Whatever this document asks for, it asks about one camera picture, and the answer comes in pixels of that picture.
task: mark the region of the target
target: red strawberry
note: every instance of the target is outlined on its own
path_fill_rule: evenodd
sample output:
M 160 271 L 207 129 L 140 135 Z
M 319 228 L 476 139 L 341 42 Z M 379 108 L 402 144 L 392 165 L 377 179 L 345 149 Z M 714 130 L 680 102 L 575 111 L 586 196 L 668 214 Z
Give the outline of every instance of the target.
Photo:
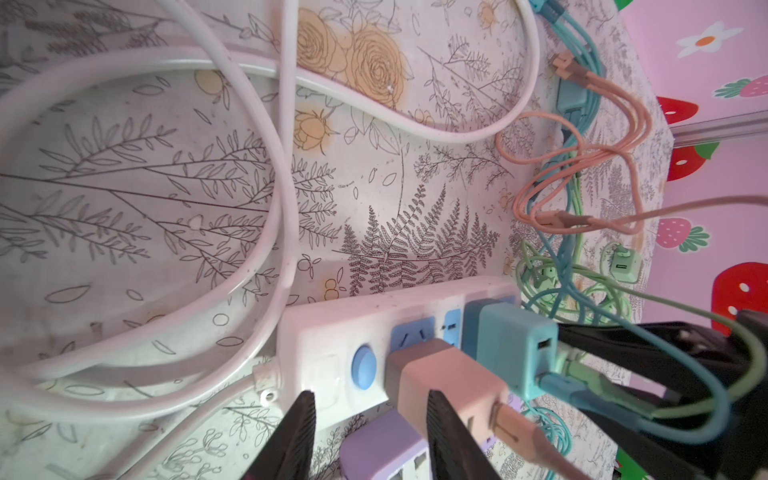
M 667 123 L 670 125 L 676 124 L 678 121 L 688 120 L 699 111 L 699 106 L 689 101 L 666 97 L 657 97 L 657 99 L 661 104 L 664 117 L 667 118 Z
M 710 235 L 702 227 L 692 227 L 684 218 L 662 218 L 659 221 L 659 233 L 656 243 L 662 248 L 678 247 L 681 252 L 695 252 L 699 247 L 708 245 Z
M 739 263 L 715 277 L 712 311 L 736 319 L 739 310 L 768 313 L 768 264 Z M 712 322 L 712 328 L 730 335 L 730 329 L 719 323 Z
M 759 97 L 768 95 L 768 75 L 750 80 L 742 78 L 739 81 L 725 84 L 724 87 L 715 90 L 715 97 L 733 98 L 733 97 Z
M 712 158 L 712 153 L 718 145 L 720 142 L 716 141 L 711 144 L 680 147 L 672 150 L 670 173 L 667 175 L 667 181 L 679 180 L 699 170 L 705 161 Z

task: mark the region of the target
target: teal charger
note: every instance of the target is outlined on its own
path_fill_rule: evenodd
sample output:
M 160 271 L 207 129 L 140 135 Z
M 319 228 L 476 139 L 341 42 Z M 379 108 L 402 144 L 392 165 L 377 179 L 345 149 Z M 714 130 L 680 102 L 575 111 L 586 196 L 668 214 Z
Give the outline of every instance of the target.
M 537 377 L 554 368 L 558 325 L 510 303 L 467 305 L 462 350 L 507 382 L 523 400 L 545 394 Z

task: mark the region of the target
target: wall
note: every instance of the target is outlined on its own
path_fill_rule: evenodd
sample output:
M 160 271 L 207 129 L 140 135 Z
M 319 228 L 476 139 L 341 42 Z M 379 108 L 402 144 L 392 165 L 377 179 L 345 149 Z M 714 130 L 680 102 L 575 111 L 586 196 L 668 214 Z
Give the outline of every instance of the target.
M 766 0 L 634 0 L 621 17 L 656 95 L 698 105 L 680 124 L 768 110 Z
M 676 149 L 673 153 L 673 177 L 675 168 L 697 162 L 692 149 Z M 708 154 L 706 149 L 699 150 Z M 768 178 L 766 152 L 768 135 L 722 142 L 711 153 L 711 159 L 698 161 L 702 164 L 697 170 L 667 182 L 664 206 L 723 195 L 765 194 Z M 686 226 L 685 222 L 679 219 L 690 221 L 692 230 L 687 239 L 682 237 L 687 229 L 680 229 L 681 233 L 677 233 L 678 227 Z M 647 292 L 701 309 L 713 309 L 713 283 L 724 270 L 741 263 L 768 263 L 768 222 L 764 207 L 726 206 L 684 212 L 662 219 L 658 233 Z M 675 243 L 681 240 L 687 241 L 675 246 Z M 718 313 L 727 316 L 733 315 L 733 309 L 728 308 L 730 306 L 737 309 L 750 307 L 768 312 L 768 296 L 764 295 L 768 276 L 763 268 L 750 265 L 738 270 L 742 271 L 733 275 L 732 285 L 737 290 L 728 290 L 728 285 L 717 286 L 717 291 L 714 292 L 715 309 L 722 310 Z M 730 303 L 720 306 L 721 295 Z M 644 322 L 671 320 L 708 324 L 698 316 L 657 303 L 645 304 Z

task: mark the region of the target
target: daisy sticker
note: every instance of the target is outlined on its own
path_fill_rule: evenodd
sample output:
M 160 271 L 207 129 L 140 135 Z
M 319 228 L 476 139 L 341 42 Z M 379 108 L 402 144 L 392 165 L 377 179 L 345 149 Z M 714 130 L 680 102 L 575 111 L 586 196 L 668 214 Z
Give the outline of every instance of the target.
M 697 51 L 705 51 L 712 53 L 713 51 L 720 50 L 723 46 L 723 40 L 731 38 L 737 33 L 741 33 L 743 28 L 729 28 L 723 30 L 723 22 L 715 22 L 712 26 L 704 30 L 701 35 L 694 35 L 693 37 L 682 38 L 677 41 L 680 47 L 684 47 L 679 54 L 678 58 L 687 57 Z

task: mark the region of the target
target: power strip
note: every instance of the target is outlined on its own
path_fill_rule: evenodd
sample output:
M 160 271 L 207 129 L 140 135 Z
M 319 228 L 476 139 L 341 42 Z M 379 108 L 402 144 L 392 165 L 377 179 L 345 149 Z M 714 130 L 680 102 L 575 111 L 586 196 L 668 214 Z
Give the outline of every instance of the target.
M 277 405 L 285 412 L 311 390 L 320 430 L 386 402 L 384 365 L 392 350 L 434 337 L 460 347 L 464 305 L 484 298 L 514 303 L 518 291 L 507 279 L 473 276 L 286 308 L 277 327 Z

